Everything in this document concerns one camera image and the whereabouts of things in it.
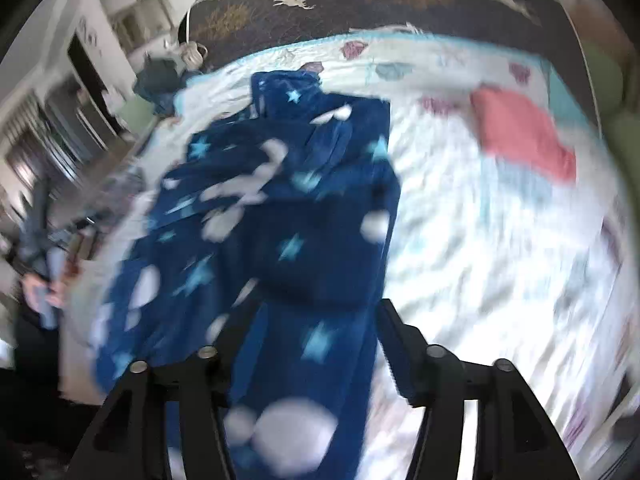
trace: screw head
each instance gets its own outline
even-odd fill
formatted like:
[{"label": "screw head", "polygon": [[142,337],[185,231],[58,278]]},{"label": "screw head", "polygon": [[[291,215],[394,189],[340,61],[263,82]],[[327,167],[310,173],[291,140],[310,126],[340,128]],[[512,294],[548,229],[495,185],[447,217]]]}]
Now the screw head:
[{"label": "screw head", "polygon": [[218,354],[218,351],[213,346],[203,346],[198,350],[198,357],[200,359],[211,359]]},{"label": "screw head", "polygon": [[429,345],[427,346],[427,355],[430,357],[434,357],[436,359],[439,359],[441,357],[444,357],[444,355],[447,353],[447,351],[444,349],[444,347],[440,346],[440,345]]},{"label": "screw head", "polygon": [[498,359],[494,364],[498,370],[502,370],[503,372],[513,372],[516,369],[513,363],[507,359]]},{"label": "screw head", "polygon": [[144,361],[135,361],[131,363],[129,370],[131,370],[134,374],[141,374],[147,369],[146,363]]}]

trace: pink fabric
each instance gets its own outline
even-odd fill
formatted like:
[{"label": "pink fabric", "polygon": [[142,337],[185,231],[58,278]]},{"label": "pink fabric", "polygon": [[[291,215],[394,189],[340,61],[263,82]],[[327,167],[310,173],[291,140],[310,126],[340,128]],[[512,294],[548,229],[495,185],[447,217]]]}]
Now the pink fabric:
[{"label": "pink fabric", "polygon": [[575,182],[575,154],[558,141],[544,110],[510,90],[482,87],[471,94],[487,153],[530,166],[562,182]]}]

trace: blue fleece blanket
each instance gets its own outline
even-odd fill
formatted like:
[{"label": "blue fleece blanket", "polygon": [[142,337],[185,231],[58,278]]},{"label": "blue fleece blanket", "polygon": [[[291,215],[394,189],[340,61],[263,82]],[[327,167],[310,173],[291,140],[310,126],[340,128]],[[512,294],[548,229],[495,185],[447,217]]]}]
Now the blue fleece blanket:
[{"label": "blue fleece blanket", "polygon": [[255,73],[252,97],[162,180],[110,291],[97,377],[108,391],[133,359],[214,342],[259,283],[225,417],[238,478],[352,479],[400,193],[389,104],[324,94],[304,71]]}]

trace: person's hand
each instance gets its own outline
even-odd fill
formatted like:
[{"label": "person's hand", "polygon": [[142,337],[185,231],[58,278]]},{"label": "person's hand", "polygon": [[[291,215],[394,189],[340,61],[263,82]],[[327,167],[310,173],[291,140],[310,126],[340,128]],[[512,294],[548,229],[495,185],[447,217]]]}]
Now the person's hand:
[{"label": "person's hand", "polygon": [[29,308],[38,314],[40,311],[40,298],[44,293],[44,300],[51,306],[64,308],[66,284],[62,280],[51,283],[50,288],[47,283],[37,274],[28,272],[22,277],[22,291],[24,299]]}]

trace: bed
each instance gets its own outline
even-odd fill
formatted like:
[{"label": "bed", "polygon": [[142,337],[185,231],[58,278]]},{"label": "bed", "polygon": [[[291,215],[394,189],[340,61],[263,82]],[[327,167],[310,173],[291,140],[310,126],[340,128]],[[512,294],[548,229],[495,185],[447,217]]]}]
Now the bed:
[{"label": "bed", "polygon": [[[544,56],[424,34],[411,24],[251,46],[177,95],[179,119],[156,128],[137,162],[149,190],[76,287],[63,339],[69,397],[101,397],[91,380],[95,341],[108,321],[100,298],[132,242],[145,235],[145,212],[162,176],[183,161],[191,135],[249,104],[252,73],[303,68],[319,73],[324,91],[391,102],[388,152],[402,195],[385,297],[429,342],[463,360],[512,360],[588,478],[609,445],[622,377],[632,383],[629,398],[639,390],[640,319],[632,213],[594,126],[593,99],[581,102],[575,91],[588,88],[584,63],[580,57],[574,73]],[[551,113],[559,138],[576,154],[575,186],[482,153],[468,98],[480,84],[523,93]],[[471,475],[474,410],[466,407],[460,478]],[[421,416],[397,396],[380,356],[360,478],[404,478]]]},{"label": "bed", "polygon": [[555,0],[197,0],[187,37],[211,53],[204,72],[266,48],[353,29],[412,28],[482,41],[549,60],[584,111],[597,111],[580,43]]}]

